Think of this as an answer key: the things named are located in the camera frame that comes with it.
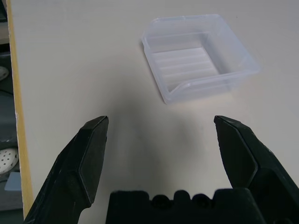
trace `clear plastic container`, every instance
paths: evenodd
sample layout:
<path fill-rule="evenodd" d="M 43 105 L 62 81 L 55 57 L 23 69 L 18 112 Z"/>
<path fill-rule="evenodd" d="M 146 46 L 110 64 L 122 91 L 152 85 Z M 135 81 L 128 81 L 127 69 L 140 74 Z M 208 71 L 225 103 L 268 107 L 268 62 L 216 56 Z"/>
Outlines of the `clear plastic container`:
<path fill-rule="evenodd" d="M 216 14 L 155 19 L 142 42 L 167 104 L 230 90 L 260 71 Z"/>

